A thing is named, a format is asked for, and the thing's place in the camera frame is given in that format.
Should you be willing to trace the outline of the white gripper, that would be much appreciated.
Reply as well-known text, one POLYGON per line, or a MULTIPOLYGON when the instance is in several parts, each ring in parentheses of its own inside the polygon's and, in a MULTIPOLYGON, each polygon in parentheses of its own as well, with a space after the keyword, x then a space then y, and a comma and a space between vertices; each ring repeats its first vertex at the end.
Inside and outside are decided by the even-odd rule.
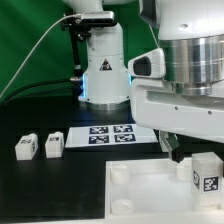
POLYGON ((184 159, 174 133, 224 143, 224 81, 212 86, 211 95, 182 96, 162 80, 135 78, 130 98, 132 117, 138 125, 169 134, 167 153, 174 162, 184 159))

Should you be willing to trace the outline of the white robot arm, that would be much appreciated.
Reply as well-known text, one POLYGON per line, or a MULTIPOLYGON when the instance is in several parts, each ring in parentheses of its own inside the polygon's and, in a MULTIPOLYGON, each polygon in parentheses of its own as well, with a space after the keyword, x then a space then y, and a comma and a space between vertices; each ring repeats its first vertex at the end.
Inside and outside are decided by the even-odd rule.
POLYGON ((158 130, 180 161, 180 135, 224 143, 224 0, 63 0, 87 43, 78 100, 95 110, 130 106, 134 121, 158 130), (123 30, 110 6, 137 1, 157 47, 124 59, 123 30))

